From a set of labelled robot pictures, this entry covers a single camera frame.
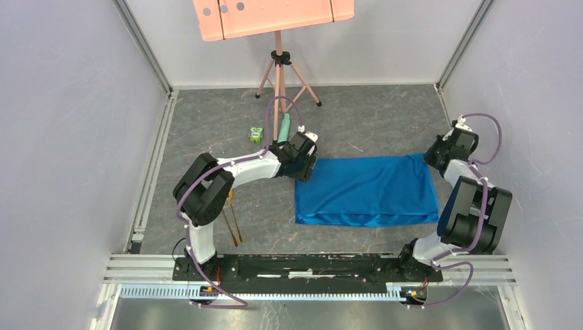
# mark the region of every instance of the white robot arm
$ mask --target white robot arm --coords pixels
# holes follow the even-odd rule
[[[437,231],[414,239],[401,251],[399,259],[405,277],[429,274],[432,265],[455,254],[492,253],[500,241],[512,194],[476,175],[479,174],[477,167],[468,163],[468,158],[479,139],[464,122],[463,117],[454,121],[453,129],[446,135],[438,135],[423,156],[454,189],[439,217]],[[487,187],[483,187],[483,182],[487,182]],[[480,218],[483,225],[479,230]]]
[[[205,263],[216,254],[213,221],[221,213],[229,191],[254,180],[280,176],[308,182],[318,159],[317,139],[314,133],[297,132],[290,141],[272,145],[267,151],[218,159],[204,153],[195,160],[174,188],[177,201],[205,172],[222,167],[207,178],[208,184],[200,184],[191,192],[181,209],[182,217],[190,222],[188,233],[199,263]]]

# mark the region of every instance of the teal cylinder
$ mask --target teal cylinder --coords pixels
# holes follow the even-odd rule
[[[279,137],[277,138],[277,143],[287,141],[289,136],[289,113],[283,115],[283,120],[281,120],[281,128],[279,129]]]

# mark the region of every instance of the gray marble surface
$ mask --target gray marble surface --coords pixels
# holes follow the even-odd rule
[[[289,88],[295,95],[299,88]],[[146,227],[142,254],[170,254],[184,236],[174,217],[175,184],[195,158],[205,152],[235,157],[255,152],[248,141],[250,127],[263,126],[263,114],[273,91],[260,99],[255,89],[180,91],[170,127],[164,159]],[[425,152],[448,123],[437,94],[430,85],[314,87],[323,105],[317,107],[306,93],[298,101],[307,129],[319,135],[318,155],[363,157]],[[290,133],[297,127],[291,113]],[[451,187],[432,170],[441,207]],[[264,179],[238,187],[234,211],[243,243],[232,243],[225,219],[215,220],[214,242],[219,253],[398,252],[415,237],[424,237],[436,225],[389,228],[349,228],[296,225],[294,182],[289,178]],[[231,226],[232,216],[225,208]]]

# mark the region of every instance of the blue fabric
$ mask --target blue fabric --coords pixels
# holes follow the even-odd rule
[[[319,159],[296,182],[296,223],[386,227],[436,223],[439,204],[422,154]]]

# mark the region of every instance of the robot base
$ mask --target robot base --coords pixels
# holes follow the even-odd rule
[[[394,254],[225,254],[202,265],[232,294],[374,294],[387,283],[422,283],[425,274],[403,275]],[[190,258],[178,258],[174,281],[202,281]],[[441,282],[431,272],[429,282]]]

